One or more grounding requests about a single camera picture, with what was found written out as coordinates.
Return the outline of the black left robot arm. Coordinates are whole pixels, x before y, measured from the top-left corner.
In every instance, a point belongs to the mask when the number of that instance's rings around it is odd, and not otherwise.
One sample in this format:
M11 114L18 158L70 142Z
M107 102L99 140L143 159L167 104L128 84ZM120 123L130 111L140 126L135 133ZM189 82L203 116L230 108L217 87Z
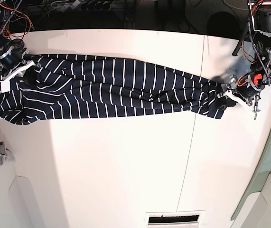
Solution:
M244 50L245 38L249 37L254 56L246 51L243 54L251 63L250 71L240 77L232 75L228 83L221 84L217 108L240 104L256 114L261 91L271 85L271 0L249 0L247 8L247 25L232 55Z

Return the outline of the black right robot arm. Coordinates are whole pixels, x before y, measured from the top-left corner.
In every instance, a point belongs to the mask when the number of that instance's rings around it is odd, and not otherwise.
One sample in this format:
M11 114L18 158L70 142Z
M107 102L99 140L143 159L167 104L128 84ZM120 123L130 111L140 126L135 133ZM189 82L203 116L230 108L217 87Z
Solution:
M13 71L18 70L15 77L22 77L28 85L37 83L39 64L30 56L24 42L24 37L33 28L33 23L30 17L19 9L27 4L26 0L13 0L12 3L0 0L0 81L8 79ZM22 35L16 36L9 31L9 26L19 19L25 20L25 30Z

